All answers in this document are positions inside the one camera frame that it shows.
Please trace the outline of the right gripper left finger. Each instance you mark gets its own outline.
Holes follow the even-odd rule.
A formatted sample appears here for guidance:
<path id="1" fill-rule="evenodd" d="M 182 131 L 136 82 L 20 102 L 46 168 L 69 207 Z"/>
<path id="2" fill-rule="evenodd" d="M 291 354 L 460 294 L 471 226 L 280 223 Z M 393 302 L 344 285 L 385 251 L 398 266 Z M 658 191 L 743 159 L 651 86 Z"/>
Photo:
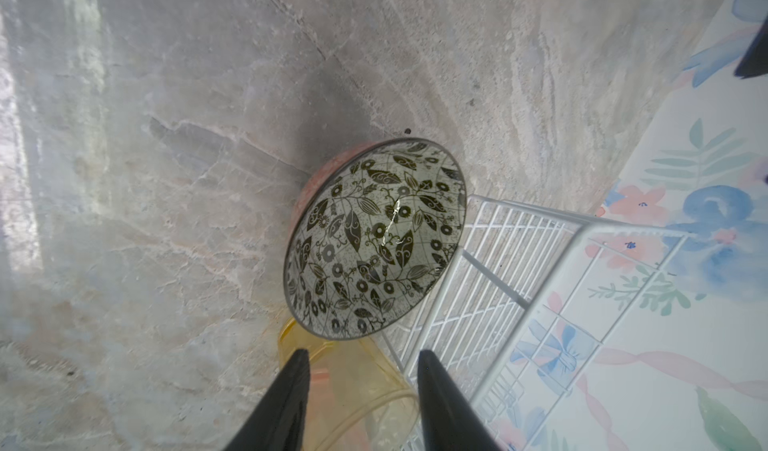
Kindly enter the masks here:
<path id="1" fill-rule="evenodd" d="M 300 450 L 310 377 L 309 353 L 298 349 L 225 450 Z"/>

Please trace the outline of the yellow glass cup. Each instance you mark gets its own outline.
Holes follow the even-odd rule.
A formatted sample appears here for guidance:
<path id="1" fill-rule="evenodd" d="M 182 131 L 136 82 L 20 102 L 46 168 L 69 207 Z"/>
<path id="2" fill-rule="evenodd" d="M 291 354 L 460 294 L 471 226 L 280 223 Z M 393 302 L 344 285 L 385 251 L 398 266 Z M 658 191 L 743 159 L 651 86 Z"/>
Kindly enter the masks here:
<path id="1" fill-rule="evenodd" d="M 277 347 L 281 365 L 296 350 L 309 353 L 304 450 L 399 450 L 406 443 L 418 396 L 371 338 L 327 341 L 291 318 Z"/>

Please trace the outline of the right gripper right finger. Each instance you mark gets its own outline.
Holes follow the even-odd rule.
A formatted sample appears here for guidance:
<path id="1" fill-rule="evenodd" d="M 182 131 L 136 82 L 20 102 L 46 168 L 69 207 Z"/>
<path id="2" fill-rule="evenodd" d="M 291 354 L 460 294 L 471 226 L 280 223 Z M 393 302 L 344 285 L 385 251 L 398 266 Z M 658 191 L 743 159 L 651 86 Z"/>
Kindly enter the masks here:
<path id="1" fill-rule="evenodd" d="M 431 350 L 419 353 L 417 385 L 426 450 L 499 449 Z"/>

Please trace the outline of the pink patterned bowl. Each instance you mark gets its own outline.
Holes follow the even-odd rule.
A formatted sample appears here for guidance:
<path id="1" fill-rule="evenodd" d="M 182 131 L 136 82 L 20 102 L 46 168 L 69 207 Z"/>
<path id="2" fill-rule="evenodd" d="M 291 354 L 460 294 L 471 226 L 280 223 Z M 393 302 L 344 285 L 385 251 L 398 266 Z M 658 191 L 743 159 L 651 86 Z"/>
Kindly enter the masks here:
<path id="1" fill-rule="evenodd" d="M 390 327 L 437 286 L 466 215 L 464 175 L 440 144 L 405 137 L 339 155 L 293 212 L 283 264 L 290 313 L 332 341 Z"/>

